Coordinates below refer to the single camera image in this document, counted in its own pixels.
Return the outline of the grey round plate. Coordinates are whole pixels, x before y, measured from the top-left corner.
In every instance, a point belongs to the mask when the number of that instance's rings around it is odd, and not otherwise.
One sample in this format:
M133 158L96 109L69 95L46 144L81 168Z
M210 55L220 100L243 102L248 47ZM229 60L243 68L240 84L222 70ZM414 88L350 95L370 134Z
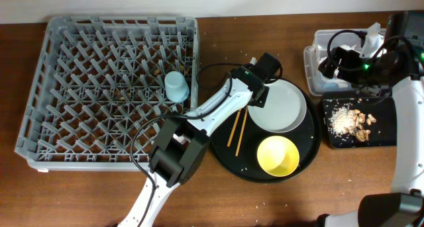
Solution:
M261 129L273 132L289 132L297 128L306 116L307 103L302 91L289 81L279 79L268 84L265 105L248 106L248 114Z

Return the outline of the wooden chopstick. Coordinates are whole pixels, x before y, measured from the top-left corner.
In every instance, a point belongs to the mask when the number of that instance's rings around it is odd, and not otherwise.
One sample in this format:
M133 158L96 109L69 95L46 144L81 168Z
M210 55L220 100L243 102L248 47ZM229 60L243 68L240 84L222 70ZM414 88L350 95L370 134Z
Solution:
M242 126L241 126L240 135L239 135L237 148L236 148L236 152L235 152L236 157L239 156L240 146L241 146L241 143L242 143L242 137L243 137L244 129L245 129L245 126L246 126L247 116L248 116L248 107L245 108L245 112L244 112L244 116L243 116Z
M233 141L233 136L234 136L235 130L237 128L237 124L238 124L238 121L239 121L240 114L241 114L241 109L239 109L237 111L237 114L236 114L236 117L235 117L235 121L233 123L233 127L231 129L231 133L230 133L230 136L229 136L229 139L228 139L228 142L227 142L227 147L230 147L231 146L231 142Z

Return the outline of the yellow plastic bowl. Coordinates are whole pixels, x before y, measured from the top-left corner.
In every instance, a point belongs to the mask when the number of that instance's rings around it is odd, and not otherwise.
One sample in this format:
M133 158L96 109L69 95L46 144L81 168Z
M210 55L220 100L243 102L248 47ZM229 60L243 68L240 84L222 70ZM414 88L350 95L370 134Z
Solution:
M256 158L261 169L274 177L291 175L300 162L298 148L283 136L270 136L261 141Z

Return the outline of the light blue plastic cup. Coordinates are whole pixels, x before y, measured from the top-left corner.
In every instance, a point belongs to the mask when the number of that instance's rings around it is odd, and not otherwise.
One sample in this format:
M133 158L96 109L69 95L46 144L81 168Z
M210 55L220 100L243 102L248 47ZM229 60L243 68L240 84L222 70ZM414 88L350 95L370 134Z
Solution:
M166 97L174 103L184 102L189 95L189 87L182 73L171 71L165 76Z

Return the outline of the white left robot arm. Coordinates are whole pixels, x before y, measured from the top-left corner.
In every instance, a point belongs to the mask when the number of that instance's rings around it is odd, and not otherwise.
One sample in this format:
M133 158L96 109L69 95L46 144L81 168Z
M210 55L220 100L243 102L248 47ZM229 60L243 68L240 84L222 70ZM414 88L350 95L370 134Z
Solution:
M120 226L152 226L171 193L198 170L214 131L247 105L262 108L268 84L281 76L279 60L265 53L255 64L235 64L222 88L201 106L160 116L164 123L148 153L148 166L131 158L146 182Z

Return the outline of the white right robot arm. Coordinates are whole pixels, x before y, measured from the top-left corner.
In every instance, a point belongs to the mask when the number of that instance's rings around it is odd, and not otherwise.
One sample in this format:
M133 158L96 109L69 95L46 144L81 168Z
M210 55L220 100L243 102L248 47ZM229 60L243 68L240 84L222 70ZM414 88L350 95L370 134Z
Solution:
M316 226L423 225L423 13L390 15L379 32L354 30L360 52L327 46L319 71L359 90L380 88L392 94L396 108L396 167L390 193L367 195L358 210L322 214Z

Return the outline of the clear plastic waste bin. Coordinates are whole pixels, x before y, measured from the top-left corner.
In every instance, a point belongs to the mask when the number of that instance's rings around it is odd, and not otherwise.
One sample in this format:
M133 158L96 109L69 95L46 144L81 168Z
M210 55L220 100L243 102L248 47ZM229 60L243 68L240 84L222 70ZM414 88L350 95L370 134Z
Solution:
M327 58L328 41L338 31L339 29L316 31L312 45L303 51L307 86L313 96L320 97L332 91L354 91L351 84L337 78L338 71L332 79L329 79L318 70L319 64ZM333 40L331 48L339 46L358 53L362 51L361 39L353 33L338 35Z

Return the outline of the black rectangular waste tray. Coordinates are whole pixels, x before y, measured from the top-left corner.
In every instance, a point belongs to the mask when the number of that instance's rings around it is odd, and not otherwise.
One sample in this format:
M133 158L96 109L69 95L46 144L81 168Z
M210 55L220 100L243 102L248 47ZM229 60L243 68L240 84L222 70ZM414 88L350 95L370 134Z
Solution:
M333 148L395 146L394 100L357 96L353 92L328 92L322 96L324 122Z

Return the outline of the grey plastic dishwasher rack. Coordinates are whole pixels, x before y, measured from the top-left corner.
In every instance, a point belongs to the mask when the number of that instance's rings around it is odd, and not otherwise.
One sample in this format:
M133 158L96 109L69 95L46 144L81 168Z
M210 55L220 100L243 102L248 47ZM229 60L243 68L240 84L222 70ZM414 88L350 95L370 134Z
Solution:
M193 17L53 17L46 27L15 152L39 171L132 171L163 120L197 106ZM166 97L183 74L188 98Z

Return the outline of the round black tray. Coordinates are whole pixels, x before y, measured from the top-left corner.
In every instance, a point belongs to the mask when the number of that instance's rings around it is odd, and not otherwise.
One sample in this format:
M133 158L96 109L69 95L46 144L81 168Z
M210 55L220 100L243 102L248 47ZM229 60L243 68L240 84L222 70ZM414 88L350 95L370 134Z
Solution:
M289 132L273 133L263 130L253 122L248 114L238 157L235 156L235 152L239 140L244 111L241 111L231 146L227 147L227 142L237 112L233 113L226 121L224 121L224 123L222 123L222 125L220 125L218 129L216 129L216 131L214 131L212 135L211 150L215 159L225 169L237 177L254 183L277 183L300 174L315 159L322 140L322 128L319 121L319 115L311 99L303 91L302 93L307 103L306 116L297 128L294 128ZM300 162L297 169L291 175L286 177L274 177L267 174L259 166L256 158L258 146L261 141L270 136L286 137L298 148Z

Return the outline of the rice and nut shells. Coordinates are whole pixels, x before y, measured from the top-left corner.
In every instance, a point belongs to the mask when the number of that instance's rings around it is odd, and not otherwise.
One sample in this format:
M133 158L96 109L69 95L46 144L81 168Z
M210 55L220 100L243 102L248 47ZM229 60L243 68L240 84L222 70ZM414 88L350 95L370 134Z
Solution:
M349 134L359 142L369 141L371 130L365 128L365 124L371 126L377 120L372 114L365 114L359 109L351 109L349 105L336 108L329 118L329 130L336 137Z

